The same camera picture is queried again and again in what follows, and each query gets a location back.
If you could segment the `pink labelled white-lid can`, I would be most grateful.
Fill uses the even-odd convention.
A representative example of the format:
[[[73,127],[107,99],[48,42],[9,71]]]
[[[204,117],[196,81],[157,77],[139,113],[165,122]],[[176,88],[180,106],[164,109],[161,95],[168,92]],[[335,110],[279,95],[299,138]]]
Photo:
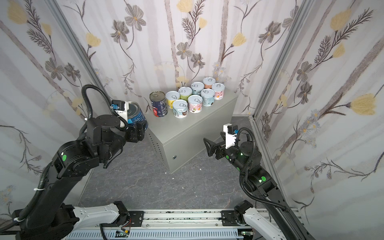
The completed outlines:
[[[203,107],[203,99],[199,95],[188,97],[188,108],[191,113],[200,113]]]

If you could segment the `yellow labelled can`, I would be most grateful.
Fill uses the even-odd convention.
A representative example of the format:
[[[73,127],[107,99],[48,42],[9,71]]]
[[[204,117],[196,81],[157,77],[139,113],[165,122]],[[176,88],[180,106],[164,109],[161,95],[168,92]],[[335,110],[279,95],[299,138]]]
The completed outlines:
[[[178,91],[169,91],[166,93],[166,100],[168,108],[173,109],[173,103],[180,99],[180,93]]]

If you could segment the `dark blue tomato can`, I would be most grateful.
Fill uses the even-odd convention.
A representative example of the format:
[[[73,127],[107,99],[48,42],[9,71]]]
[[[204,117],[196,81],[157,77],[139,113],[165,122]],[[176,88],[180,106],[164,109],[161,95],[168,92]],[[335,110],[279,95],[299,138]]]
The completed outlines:
[[[166,95],[164,92],[157,91],[150,94],[153,113],[156,117],[164,117],[168,113]]]

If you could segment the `teal labelled white-lid can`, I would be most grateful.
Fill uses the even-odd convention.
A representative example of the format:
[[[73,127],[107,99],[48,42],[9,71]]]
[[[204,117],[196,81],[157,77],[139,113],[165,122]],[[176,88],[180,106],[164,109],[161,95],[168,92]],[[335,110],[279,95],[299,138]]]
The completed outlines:
[[[205,88],[204,83],[202,82],[194,82],[191,84],[192,94],[193,95],[201,95],[202,90]]]

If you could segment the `orange labelled can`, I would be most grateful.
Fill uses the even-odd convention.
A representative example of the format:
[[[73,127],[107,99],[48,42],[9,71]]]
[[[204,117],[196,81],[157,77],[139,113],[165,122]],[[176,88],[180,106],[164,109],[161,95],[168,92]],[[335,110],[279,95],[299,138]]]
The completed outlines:
[[[211,89],[212,85],[216,83],[216,79],[211,77],[206,77],[203,79],[203,84],[205,89]]]

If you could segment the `light blue can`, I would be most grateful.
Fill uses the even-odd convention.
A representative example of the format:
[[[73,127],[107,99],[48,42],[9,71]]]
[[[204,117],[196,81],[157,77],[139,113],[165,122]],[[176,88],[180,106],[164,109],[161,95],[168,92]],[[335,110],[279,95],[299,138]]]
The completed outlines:
[[[201,97],[203,99],[203,106],[210,107],[215,101],[215,91],[212,89],[204,89],[201,91]]]

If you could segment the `blue labelled tin can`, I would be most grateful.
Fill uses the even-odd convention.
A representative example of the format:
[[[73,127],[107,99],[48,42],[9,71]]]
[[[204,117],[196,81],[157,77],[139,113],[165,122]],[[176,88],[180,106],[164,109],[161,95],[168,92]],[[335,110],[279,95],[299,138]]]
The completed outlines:
[[[126,102],[127,106],[127,123],[134,125],[137,122],[146,121],[145,115],[143,114],[140,106],[136,102]]]

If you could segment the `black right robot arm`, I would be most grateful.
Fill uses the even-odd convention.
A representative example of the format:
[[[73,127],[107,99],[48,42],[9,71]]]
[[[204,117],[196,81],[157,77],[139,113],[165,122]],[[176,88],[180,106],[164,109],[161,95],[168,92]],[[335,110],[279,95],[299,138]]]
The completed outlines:
[[[240,186],[246,195],[266,206],[283,233],[293,240],[313,240],[283,197],[277,183],[261,166],[262,155],[255,141],[247,141],[226,148],[225,142],[214,143],[204,138],[208,155],[219,160],[226,158],[240,171]]]

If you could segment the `pink fruit labelled can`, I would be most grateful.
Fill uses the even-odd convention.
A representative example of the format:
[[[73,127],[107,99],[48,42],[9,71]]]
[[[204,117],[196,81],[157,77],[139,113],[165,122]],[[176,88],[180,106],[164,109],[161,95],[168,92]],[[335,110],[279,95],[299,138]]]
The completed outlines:
[[[215,83],[212,85],[212,90],[215,92],[214,99],[216,101],[222,100],[225,92],[225,85],[221,83]]]

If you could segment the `green labelled can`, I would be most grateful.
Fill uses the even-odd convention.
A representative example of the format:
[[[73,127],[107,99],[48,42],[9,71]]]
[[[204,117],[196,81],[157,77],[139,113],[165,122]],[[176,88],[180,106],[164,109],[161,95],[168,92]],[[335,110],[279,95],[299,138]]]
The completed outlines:
[[[181,87],[179,89],[180,99],[188,102],[188,98],[192,95],[193,90],[190,87]]]

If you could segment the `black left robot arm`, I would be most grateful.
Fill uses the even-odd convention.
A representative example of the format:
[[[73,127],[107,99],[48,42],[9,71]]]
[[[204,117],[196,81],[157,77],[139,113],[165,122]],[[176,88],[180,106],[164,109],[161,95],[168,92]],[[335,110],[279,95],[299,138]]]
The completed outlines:
[[[88,118],[79,137],[62,145],[40,177],[35,195],[22,210],[13,213],[11,226],[20,226],[17,240],[61,240],[73,230],[91,225],[124,224],[129,212],[121,201],[101,207],[65,205],[75,185],[93,168],[107,168],[126,142],[144,139],[147,122],[121,126],[123,118],[101,115]]]

